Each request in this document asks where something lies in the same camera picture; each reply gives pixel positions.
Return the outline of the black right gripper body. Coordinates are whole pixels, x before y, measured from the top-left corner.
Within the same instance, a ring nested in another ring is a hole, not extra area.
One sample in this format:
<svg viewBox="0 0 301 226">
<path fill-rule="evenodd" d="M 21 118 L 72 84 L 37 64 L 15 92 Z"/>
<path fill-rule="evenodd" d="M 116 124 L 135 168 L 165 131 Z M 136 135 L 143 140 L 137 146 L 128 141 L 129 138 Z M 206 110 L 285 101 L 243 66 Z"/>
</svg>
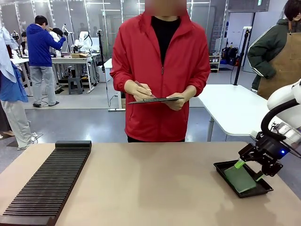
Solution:
<svg viewBox="0 0 301 226">
<path fill-rule="evenodd" d="M 259 132 L 256 136 L 256 161 L 260 164 L 275 164 L 289 153 L 282 142 Z"/>
</svg>

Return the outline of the person's left hand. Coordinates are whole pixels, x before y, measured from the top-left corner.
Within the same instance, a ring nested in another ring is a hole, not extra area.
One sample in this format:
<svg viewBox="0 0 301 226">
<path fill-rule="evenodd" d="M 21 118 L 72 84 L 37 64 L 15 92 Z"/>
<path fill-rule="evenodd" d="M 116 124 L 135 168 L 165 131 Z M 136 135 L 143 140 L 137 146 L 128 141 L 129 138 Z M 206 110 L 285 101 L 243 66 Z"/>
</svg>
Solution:
<svg viewBox="0 0 301 226">
<path fill-rule="evenodd" d="M 192 85 L 189 85 L 184 92 L 182 93 L 174 93 L 166 98 L 174 98 L 174 97 L 181 97 L 179 100 L 174 101 L 166 101 L 165 104 L 174 111 L 179 111 L 182 109 L 186 102 L 196 95 L 196 88 Z"/>
</svg>

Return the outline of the person's right hand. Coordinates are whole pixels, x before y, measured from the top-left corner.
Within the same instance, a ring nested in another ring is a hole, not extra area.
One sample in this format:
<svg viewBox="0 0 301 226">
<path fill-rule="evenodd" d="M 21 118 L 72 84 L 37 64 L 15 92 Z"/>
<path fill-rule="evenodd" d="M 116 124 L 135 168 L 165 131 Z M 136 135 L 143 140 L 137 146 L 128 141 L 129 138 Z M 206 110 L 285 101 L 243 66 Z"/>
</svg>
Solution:
<svg viewBox="0 0 301 226">
<path fill-rule="evenodd" d="M 140 83 L 138 85 L 133 80 L 127 80 L 125 82 L 124 90 L 127 94 L 132 95 L 136 101 L 153 98 L 151 89 L 147 84 Z"/>
</svg>

